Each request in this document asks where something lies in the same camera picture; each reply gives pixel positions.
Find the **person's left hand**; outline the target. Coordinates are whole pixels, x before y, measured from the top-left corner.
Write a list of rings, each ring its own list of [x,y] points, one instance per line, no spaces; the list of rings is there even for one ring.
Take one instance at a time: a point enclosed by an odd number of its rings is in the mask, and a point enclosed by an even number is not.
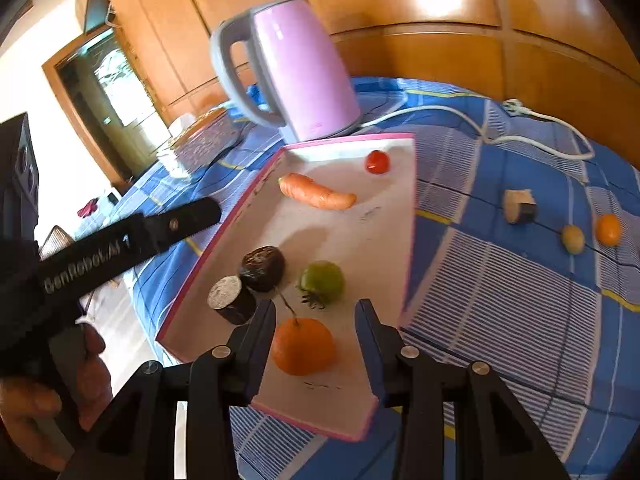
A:
[[[86,356],[77,369],[79,423],[89,430],[113,399],[111,374],[101,359],[105,342],[96,329],[81,323]],[[64,470],[67,460],[55,451],[52,441],[40,431],[36,419],[52,418],[62,410],[60,396],[28,378],[1,381],[1,420],[8,435],[26,457],[55,472]]]

